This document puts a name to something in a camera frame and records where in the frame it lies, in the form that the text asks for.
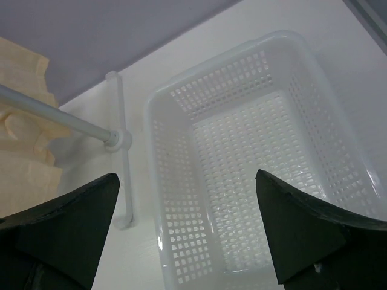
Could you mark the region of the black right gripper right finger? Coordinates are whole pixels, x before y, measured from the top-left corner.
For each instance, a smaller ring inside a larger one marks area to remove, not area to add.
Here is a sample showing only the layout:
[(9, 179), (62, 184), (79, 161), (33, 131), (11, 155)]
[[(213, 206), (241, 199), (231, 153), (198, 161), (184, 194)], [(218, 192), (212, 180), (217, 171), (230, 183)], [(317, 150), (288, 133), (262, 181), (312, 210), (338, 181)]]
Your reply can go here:
[(256, 194), (285, 289), (386, 289), (386, 222), (304, 193), (265, 170)]

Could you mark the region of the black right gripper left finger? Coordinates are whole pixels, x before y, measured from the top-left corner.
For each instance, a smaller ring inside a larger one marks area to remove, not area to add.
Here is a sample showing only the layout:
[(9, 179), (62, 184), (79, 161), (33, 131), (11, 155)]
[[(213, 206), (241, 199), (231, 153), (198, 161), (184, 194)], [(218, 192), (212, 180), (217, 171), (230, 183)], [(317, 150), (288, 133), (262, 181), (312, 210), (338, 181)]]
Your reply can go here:
[(1, 218), (1, 289), (91, 289), (120, 189), (115, 173)]

